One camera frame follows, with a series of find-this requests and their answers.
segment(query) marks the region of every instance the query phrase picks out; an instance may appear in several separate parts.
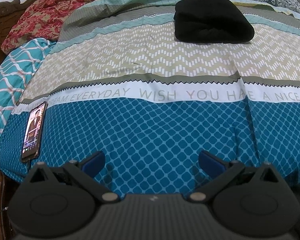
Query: black folded garment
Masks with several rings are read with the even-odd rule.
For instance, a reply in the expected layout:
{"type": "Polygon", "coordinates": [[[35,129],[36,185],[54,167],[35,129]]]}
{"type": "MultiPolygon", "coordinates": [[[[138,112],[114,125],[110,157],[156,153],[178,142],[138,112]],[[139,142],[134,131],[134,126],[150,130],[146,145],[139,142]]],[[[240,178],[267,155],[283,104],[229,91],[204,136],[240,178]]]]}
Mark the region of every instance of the black folded garment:
{"type": "Polygon", "coordinates": [[[182,0],[176,4],[175,36],[194,43],[242,43],[254,29],[229,0],[182,0]]]}

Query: person on phone screen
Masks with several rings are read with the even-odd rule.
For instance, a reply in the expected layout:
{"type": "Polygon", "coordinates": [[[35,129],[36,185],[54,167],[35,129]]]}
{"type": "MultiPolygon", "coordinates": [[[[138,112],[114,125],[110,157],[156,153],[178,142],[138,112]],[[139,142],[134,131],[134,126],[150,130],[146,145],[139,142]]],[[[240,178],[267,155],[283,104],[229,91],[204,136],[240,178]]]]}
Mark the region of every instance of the person on phone screen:
{"type": "Polygon", "coordinates": [[[28,133],[28,142],[32,142],[37,135],[38,132],[38,124],[40,121],[40,110],[35,112],[34,119],[31,121],[29,125],[29,133],[28,133]]]}

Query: smartphone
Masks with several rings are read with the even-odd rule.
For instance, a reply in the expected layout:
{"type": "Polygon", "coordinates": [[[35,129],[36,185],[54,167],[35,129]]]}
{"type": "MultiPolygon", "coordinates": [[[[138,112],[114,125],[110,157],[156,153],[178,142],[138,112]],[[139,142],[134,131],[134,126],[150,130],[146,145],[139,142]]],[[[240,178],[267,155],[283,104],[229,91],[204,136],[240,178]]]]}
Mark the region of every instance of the smartphone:
{"type": "Polygon", "coordinates": [[[36,159],[40,155],[41,136],[43,129],[43,120],[47,110],[48,103],[43,102],[35,109],[31,110],[26,134],[23,140],[21,150],[21,162],[26,163],[29,160],[36,159]]]}

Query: wooden headboard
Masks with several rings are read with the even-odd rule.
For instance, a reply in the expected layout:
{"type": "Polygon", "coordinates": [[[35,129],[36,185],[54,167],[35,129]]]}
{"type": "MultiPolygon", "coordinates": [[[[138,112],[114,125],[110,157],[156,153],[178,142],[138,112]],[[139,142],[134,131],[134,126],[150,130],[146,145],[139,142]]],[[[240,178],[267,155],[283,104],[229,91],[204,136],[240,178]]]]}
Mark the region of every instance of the wooden headboard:
{"type": "MultiPolygon", "coordinates": [[[[0,47],[4,39],[9,34],[12,27],[17,24],[21,15],[25,10],[36,0],[27,0],[20,4],[20,0],[13,0],[12,2],[0,2],[0,47]]],[[[5,59],[6,55],[0,48],[0,64],[5,59]]]]}

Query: beige zigzag pattern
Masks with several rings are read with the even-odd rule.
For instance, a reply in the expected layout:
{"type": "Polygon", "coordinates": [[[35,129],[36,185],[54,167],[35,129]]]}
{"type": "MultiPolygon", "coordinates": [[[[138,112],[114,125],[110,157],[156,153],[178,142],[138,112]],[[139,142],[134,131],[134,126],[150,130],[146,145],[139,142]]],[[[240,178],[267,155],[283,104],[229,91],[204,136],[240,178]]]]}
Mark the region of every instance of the beige zigzag pattern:
{"type": "Polygon", "coordinates": [[[21,100],[50,93],[66,82],[126,74],[257,76],[300,81],[300,36],[253,24],[245,44],[192,44],[175,39],[174,24],[143,25],[99,34],[48,55],[21,100]]]}

